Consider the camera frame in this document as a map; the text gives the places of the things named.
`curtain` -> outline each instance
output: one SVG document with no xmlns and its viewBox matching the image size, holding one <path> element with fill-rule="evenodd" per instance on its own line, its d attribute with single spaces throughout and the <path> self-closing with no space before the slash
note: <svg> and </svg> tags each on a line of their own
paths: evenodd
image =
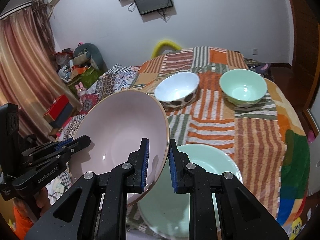
<svg viewBox="0 0 320 240">
<path fill-rule="evenodd" d="M 52 127 L 43 114 L 55 98 L 65 94 L 73 106 L 79 101 L 52 67 L 37 30 L 31 7 L 0 21 L 0 103 L 18 105 L 20 134 L 36 134 L 49 141 Z"/>
<path fill-rule="evenodd" d="M 33 11 L 33 17 L 35 19 L 36 27 L 44 45 L 44 48 L 50 57 L 55 53 L 53 33 L 50 27 L 49 17 L 47 14 L 48 4 L 44 3 L 43 0 L 33 0 L 31 3 Z M 58 64 L 54 60 L 52 66 L 55 70 L 59 69 Z"/>
</svg>

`pillow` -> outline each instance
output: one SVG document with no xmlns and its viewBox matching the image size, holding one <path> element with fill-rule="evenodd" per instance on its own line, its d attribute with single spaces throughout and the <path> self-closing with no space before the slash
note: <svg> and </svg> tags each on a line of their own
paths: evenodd
<svg viewBox="0 0 320 240">
<path fill-rule="evenodd" d="M 81 54 L 78 57 L 73 59 L 73 65 L 82 65 L 91 58 L 91 53 L 86 51 L 84 54 Z"/>
</svg>

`patchwork blanket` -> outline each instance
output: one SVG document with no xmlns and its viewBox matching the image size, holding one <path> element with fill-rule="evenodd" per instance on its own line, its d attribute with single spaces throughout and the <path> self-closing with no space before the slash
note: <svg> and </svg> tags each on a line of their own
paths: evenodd
<svg viewBox="0 0 320 240">
<path fill-rule="evenodd" d="M 99 78 L 99 101 L 123 89 L 153 95 L 156 86 L 178 72 L 197 73 L 196 97 L 186 106 L 166 108 L 170 137 L 177 145 L 201 143 L 227 153 L 238 165 L 244 185 L 277 219 L 289 236 L 304 207 L 309 176 L 309 147 L 300 121 L 276 84 L 266 79 L 268 92 L 250 108 L 229 103 L 219 78 L 231 69 L 248 69 L 240 53 L 214 47 L 182 49 L 142 66 L 116 65 Z M 60 139 L 72 137 L 85 115 L 74 117 Z M 128 229 L 158 238 L 144 223 L 137 205 L 128 208 Z"/>
</svg>

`white bowl with black dots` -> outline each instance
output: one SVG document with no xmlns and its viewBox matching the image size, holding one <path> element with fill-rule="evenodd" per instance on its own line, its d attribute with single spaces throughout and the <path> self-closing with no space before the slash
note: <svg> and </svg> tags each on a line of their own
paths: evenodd
<svg viewBox="0 0 320 240">
<path fill-rule="evenodd" d="M 163 106 L 183 106 L 195 98 L 199 82 L 195 73 L 177 73 L 163 80 L 156 87 L 154 95 Z"/>
</svg>

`pink toy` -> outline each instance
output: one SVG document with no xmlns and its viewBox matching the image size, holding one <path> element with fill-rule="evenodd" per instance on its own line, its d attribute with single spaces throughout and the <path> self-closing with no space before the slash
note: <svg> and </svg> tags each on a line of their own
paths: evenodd
<svg viewBox="0 0 320 240">
<path fill-rule="evenodd" d="M 315 134 L 313 133 L 313 131 L 310 130 L 308 133 L 308 144 L 313 143 L 315 139 Z"/>
<path fill-rule="evenodd" d="M 80 103 L 83 105 L 87 97 L 87 89 L 83 86 L 82 82 L 79 85 L 76 85 L 77 95 L 79 97 Z"/>
</svg>

